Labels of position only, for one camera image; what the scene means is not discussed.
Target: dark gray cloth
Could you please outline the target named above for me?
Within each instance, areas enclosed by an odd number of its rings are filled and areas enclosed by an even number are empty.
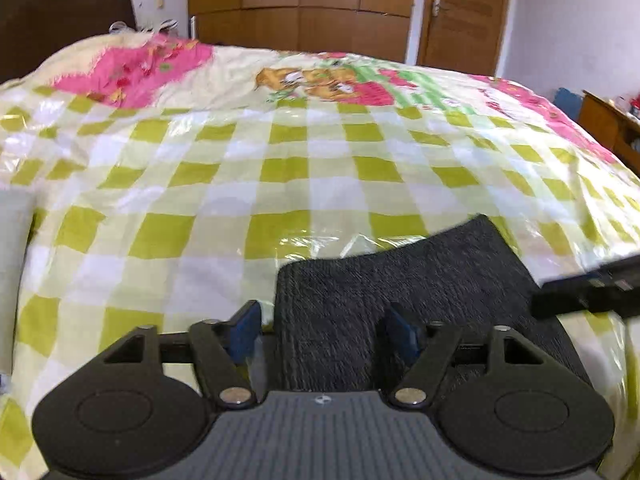
[[[280,269],[274,331],[287,390],[392,389],[405,372],[382,319],[398,301],[423,322],[469,327],[478,336],[509,325],[589,381],[560,322],[533,319],[527,269],[493,223],[476,217],[418,243],[340,260],[306,260]],[[457,367],[445,395],[482,373]]]

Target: headboard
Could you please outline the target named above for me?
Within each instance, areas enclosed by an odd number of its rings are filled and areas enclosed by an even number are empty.
[[[0,0],[0,83],[118,21],[136,27],[131,0]]]

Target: wooden desk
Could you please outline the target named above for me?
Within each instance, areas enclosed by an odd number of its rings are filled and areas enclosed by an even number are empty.
[[[599,97],[584,94],[578,124],[640,175],[640,153],[630,145],[640,137],[640,124]]]

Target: gray ribbed surface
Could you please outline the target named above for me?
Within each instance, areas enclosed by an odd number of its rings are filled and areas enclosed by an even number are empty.
[[[490,480],[443,442],[426,416],[393,410],[377,392],[272,392],[225,413],[190,457],[149,480]],[[594,473],[573,476],[596,480]]]

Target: pink blanket pattern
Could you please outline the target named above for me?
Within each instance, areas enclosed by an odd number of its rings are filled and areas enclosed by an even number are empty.
[[[516,98],[525,108],[542,115],[545,118],[546,124],[556,134],[572,142],[575,146],[578,146],[578,148],[588,150],[606,162],[616,162],[616,158],[607,148],[584,137],[574,126],[573,121],[545,98],[535,95],[531,90],[516,85],[506,79],[483,75],[475,75],[472,77],[478,81],[488,83],[492,88]]]
[[[156,34],[139,48],[108,48],[88,74],[65,75],[54,87],[117,108],[143,108],[163,85],[207,62],[213,47]]]

